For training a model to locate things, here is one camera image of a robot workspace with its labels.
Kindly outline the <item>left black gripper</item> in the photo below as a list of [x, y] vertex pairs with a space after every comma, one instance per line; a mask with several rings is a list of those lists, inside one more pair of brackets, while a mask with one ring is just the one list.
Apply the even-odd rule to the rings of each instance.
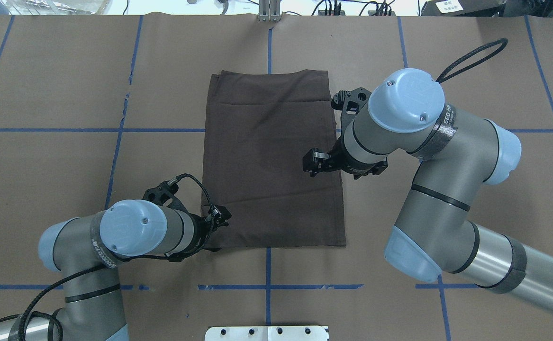
[[[189, 213], [184, 204], [176, 197], [179, 190], [177, 183], [183, 178], [192, 179], [202, 190], [209, 205], [207, 216]], [[162, 181], [158, 186], [146, 190], [143, 199], [167, 209], [167, 212], [176, 213], [181, 220], [181, 238], [177, 245], [165, 252], [153, 251], [151, 254], [143, 255], [144, 259], [181, 262], [198, 254], [201, 250], [211, 252], [220, 250], [219, 248], [207, 248], [206, 244], [218, 228], [229, 225], [232, 214], [226, 207], [211, 202], [209, 193], [196, 177], [189, 173], [183, 173], [170, 180]]]

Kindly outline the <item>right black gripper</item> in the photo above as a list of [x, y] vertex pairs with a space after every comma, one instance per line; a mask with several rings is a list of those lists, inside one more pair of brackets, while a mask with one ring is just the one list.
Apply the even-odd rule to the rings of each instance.
[[303, 157], [303, 171], [310, 177], [318, 173], [343, 171], [351, 174], [354, 179], [363, 176], [380, 175], [388, 168], [388, 157], [378, 155], [376, 160], [359, 161], [351, 153], [350, 147], [357, 145], [352, 129], [354, 118], [365, 107], [371, 91], [358, 87], [354, 90], [340, 90], [331, 99], [331, 108], [341, 111], [341, 136], [337, 138], [331, 151], [324, 153], [318, 148], [312, 148]]

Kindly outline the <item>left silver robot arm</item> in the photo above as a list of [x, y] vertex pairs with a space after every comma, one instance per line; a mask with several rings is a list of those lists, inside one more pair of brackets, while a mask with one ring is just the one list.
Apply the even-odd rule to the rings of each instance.
[[181, 262], [207, 247], [231, 218], [211, 201], [206, 216], [176, 197], [183, 173], [105, 211], [49, 227], [38, 244], [43, 265], [62, 279], [43, 289], [23, 313], [0, 319], [0, 341], [127, 341], [118, 268], [132, 260]]

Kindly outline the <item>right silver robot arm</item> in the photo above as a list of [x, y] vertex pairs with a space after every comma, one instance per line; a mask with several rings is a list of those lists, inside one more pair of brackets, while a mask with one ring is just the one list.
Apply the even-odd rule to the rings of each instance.
[[302, 158], [311, 177], [378, 175], [397, 150], [420, 161], [384, 250], [394, 268], [428, 283], [459, 274], [553, 313], [553, 257], [467, 218], [480, 187], [517, 168], [515, 134], [447, 103], [441, 84], [415, 68], [393, 72], [374, 91], [342, 91], [331, 106], [346, 124], [331, 151]]

